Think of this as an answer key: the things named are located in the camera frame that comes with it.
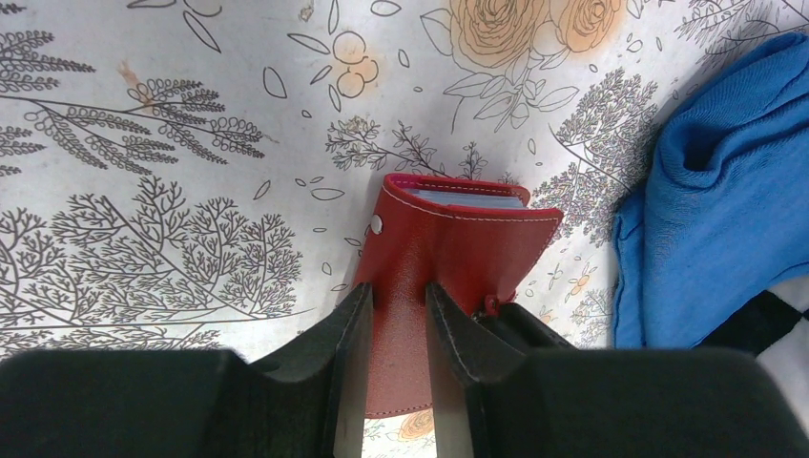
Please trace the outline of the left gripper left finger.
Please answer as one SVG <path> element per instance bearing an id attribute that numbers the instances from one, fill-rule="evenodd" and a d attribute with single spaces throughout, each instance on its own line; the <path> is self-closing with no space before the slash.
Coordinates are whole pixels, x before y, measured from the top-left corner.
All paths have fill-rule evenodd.
<path id="1" fill-rule="evenodd" d="M 359 457 L 373 327 L 368 283 L 252 367 L 265 379 L 267 457 Z"/>

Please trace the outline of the red leather card holder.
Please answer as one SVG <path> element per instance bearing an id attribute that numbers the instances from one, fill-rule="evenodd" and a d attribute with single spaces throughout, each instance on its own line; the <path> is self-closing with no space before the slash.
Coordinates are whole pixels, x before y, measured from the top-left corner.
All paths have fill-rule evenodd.
<path id="1" fill-rule="evenodd" d="M 509 302 L 552 243 L 556 208 L 529 208 L 518 185 L 388 174 L 354 276 L 373 293 L 365 415 L 429 409 L 425 288 L 439 283 L 472 315 Z"/>

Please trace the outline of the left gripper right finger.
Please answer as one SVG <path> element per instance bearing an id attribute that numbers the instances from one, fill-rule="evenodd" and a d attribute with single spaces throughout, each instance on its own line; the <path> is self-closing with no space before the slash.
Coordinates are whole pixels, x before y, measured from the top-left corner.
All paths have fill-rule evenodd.
<path id="1" fill-rule="evenodd" d="M 433 282 L 425 304 L 438 456 L 543 456 L 550 436 L 536 353 L 572 344 L 515 302 L 476 320 Z"/>

